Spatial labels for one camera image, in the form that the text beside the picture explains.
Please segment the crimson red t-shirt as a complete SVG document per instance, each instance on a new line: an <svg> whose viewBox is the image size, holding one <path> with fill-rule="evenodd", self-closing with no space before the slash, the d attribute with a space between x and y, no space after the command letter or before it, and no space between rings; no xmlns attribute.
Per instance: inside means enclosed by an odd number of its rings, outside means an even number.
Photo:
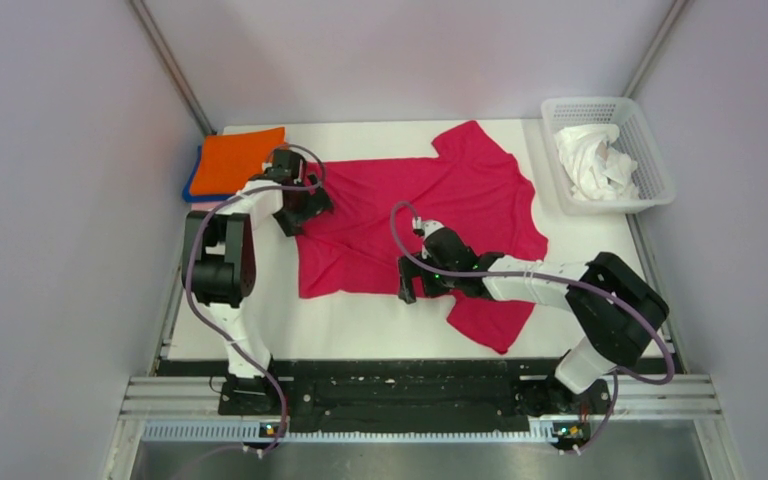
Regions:
<svg viewBox="0 0 768 480"><path fill-rule="evenodd" d="M297 240L298 293L395 295L401 253L389 217L400 201L452 228L477 253L541 260L549 240L532 215L535 187L522 172L519 122L468 121L432 141L431 157L329 162L334 209L309 221Z"/></svg>

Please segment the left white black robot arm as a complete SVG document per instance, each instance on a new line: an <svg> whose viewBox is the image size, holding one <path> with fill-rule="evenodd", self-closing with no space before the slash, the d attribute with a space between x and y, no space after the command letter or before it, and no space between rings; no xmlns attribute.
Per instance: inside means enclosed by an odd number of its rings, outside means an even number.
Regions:
<svg viewBox="0 0 768 480"><path fill-rule="evenodd" d="M274 223L287 237L303 234L314 218L333 210L326 168L311 150L283 144L267 155L262 172L207 211L185 219L181 282L191 311L217 333L228 358L229 390L257 413L279 404L280 386L269 373L272 355L244 301L254 290L254 233Z"/></svg>

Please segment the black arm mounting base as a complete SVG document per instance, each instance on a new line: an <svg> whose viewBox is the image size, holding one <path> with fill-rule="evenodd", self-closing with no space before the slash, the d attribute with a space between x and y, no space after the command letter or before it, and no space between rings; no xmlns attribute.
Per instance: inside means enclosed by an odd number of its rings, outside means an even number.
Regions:
<svg viewBox="0 0 768 480"><path fill-rule="evenodd" d="M597 380L580 395L549 390L550 360L279 360L270 367L279 384L264 397L229 390L219 360L160 362L159 377L222 381L218 414L275 422L287 431L366 433L522 432L538 421L580 427L577 442L596 423L614 417L619 380Z"/></svg>

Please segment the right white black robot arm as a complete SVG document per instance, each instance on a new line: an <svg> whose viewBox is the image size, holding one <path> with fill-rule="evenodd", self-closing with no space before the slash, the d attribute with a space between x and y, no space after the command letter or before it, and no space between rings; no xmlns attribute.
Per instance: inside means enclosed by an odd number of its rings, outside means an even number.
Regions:
<svg viewBox="0 0 768 480"><path fill-rule="evenodd" d="M560 412L572 412L603 375L630 369L667 320L666 301L619 256L600 252L583 263L529 261L502 252L477 254L437 221L415 228L421 248L404 246L398 260L399 298L416 300L414 283L438 297L461 293L496 303L530 303L571 313L584 333L548 376L546 397Z"/></svg>

